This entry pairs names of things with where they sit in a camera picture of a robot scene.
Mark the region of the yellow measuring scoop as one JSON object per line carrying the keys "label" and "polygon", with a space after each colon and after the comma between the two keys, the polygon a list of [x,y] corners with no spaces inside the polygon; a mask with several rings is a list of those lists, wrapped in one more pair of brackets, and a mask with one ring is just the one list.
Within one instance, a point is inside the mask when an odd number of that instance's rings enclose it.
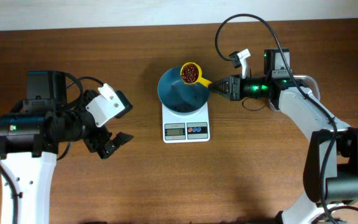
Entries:
{"label": "yellow measuring scoop", "polygon": [[194,85],[200,83],[208,88],[211,81],[202,77],[202,69],[195,62],[187,62],[180,69],[180,78],[186,85]]}

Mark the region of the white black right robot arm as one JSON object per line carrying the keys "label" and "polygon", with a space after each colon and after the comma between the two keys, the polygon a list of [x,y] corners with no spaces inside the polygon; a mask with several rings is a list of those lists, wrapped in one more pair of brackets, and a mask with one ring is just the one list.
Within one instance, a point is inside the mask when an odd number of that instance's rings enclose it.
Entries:
{"label": "white black right robot arm", "polygon": [[209,89],[231,101],[266,98],[272,110],[287,115],[309,141],[303,171],[304,191],[275,223],[337,223],[333,212],[353,210],[358,201],[358,128],[337,119],[319,100],[318,85],[307,75],[292,75],[287,49],[264,52],[265,75],[252,77],[245,49],[228,57],[240,75],[213,82]]}

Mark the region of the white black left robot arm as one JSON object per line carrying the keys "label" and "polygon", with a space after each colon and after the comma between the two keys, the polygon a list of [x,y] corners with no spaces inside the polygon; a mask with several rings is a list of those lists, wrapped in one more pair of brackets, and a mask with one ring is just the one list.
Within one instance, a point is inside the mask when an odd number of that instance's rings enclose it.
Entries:
{"label": "white black left robot arm", "polygon": [[121,91],[102,83],[84,90],[80,78],[60,71],[27,74],[27,97],[0,118],[1,223],[48,223],[50,190],[61,143],[83,141],[107,159],[132,135],[105,124],[133,108]]}

